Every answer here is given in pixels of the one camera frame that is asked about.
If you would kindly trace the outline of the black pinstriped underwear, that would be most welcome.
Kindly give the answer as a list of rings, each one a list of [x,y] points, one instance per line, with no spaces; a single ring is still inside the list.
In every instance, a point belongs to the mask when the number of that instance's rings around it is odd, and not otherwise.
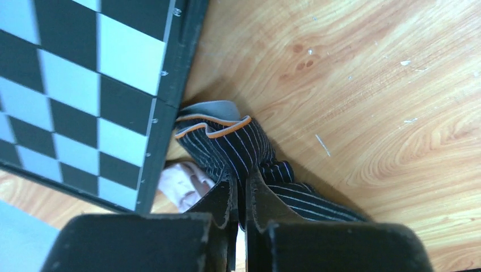
[[[237,183],[239,216],[245,218],[246,180],[260,173],[264,183],[291,210],[310,221],[365,222],[367,218],[296,181],[253,117],[241,116],[234,102],[197,103],[179,111],[175,139],[214,182],[229,176]]]

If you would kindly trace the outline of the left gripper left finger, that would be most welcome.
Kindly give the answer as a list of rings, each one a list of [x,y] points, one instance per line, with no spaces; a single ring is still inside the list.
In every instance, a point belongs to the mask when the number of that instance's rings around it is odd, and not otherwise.
[[[58,234],[42,271],[230,271],[237,185],[222,174],[182,214],[86,214]]]

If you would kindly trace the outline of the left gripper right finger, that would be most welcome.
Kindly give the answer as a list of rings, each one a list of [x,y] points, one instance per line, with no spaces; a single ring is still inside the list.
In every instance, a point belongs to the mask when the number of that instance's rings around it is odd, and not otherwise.
[[[259,173],[246,181],[247,271],[432,271],[406,226],[313,222],[287,207]]]

